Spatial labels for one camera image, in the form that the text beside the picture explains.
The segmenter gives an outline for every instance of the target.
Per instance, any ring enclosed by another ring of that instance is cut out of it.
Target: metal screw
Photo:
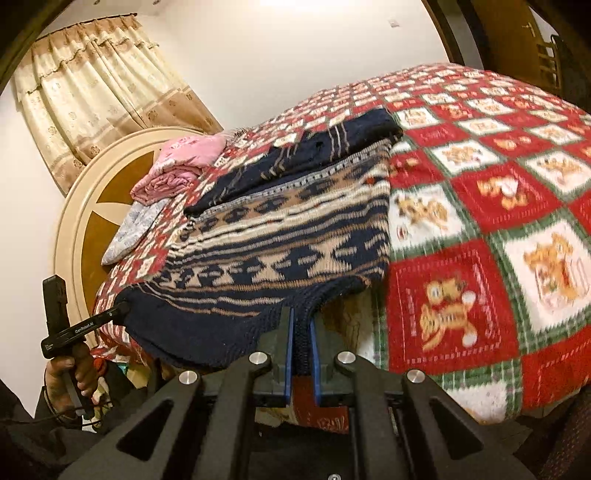
[[[352,364],[357,358],[353,352],[341,352],[336,356],[337,360],[342,364]]]
[[[193,370],[185,370],[178,376],[178,381],[184,385],[190,385],[195,383],[198,378],[199,375],[197,375],[197,372],[194,372]]]
[[[248,361],[255,365],[262,365],[268,359],[268,355],[265,352],[254,352],[248,357]]]
[[[412,383],[423,383],[425,380],[425,373],[415,368],[408,371],[407,377]]]

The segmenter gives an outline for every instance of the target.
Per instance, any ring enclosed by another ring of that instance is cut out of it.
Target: human hand
[[[74,345],[72,356],[57,356],[49,360],[45,368],[45,385],[47,398],[57,413],[74,408],[61,377],[74,366],[76,366],[76,386],[82,392],[82,395],[91,397],[98,386],[99,375],[93,365],[90,350],[85,343]]]

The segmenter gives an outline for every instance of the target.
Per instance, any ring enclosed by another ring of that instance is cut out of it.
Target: teddy bear pattern
[[[448,330],[463,330],[462,345],[473,346],[478,339],[476,327],[468,319],[476,301],[473,291],[464,291],[466,282],[458,278],[431,281],[425,285],[428,304],[421,308],[421,338],[423,352],[433,350],[439,345]]]

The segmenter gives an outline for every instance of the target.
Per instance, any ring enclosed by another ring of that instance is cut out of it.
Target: beige curtain
[[[64,193],[102,149],[132,132],[160,125],[221,130],[133,15],[39,39],[14,77],[37,147]]]

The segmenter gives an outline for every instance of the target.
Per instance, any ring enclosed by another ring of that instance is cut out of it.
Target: folded clothes
[[[174,365],[225,367],[291,306],[295,368],[309,372],[315,312],[379,281],[388,265],[388,138],[400,129],[377,113],[305,134],[298,148],[228,173],[253,179],[248,193],[193,218],[163,270],[117,296],[131,305],[128,333]],[[284,160],[283,175],[261,184],[273,158]]]
[[[210,207],[269,188],[311,168],[329,165],[384,138],[396,143],[402,138],[402,129],[386,109],[378,108],[336,124],[326,132],[304,135],[307,138],[295,146],[272,148],[255,165],[241,166],[220,177],[195,205],[185,208],[185,214],[198,216]]]
[[[117,233],[107,247],[101,265],[117,263],[131,252],[150,229],[154,220],[170,199],[162,199],[152,205],[142,205],[134,202]]]
[[[166,142],[148,174],[131,189],[143,205],[184,192],[226,147],[224,135],[191,135]]]

